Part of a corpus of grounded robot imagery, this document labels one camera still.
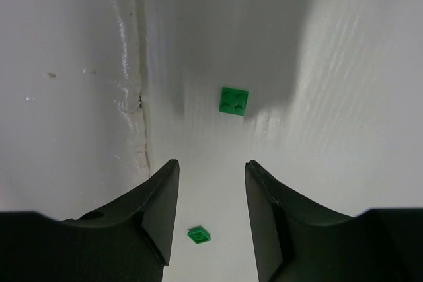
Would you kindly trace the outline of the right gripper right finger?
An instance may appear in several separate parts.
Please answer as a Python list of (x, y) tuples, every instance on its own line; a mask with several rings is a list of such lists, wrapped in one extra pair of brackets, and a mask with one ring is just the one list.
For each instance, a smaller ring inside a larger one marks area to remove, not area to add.
[(370, 209), (350, 217), (245, 166), (260, 281), (421, 281), (422, 210)]

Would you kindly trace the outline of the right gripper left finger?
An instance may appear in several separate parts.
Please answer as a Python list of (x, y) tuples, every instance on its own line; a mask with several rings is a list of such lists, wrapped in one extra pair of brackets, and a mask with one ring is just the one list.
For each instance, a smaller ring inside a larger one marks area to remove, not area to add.
[(1, 214), (2, 281), (160, 281), (173, 242), (179, 163), (78, 219)]

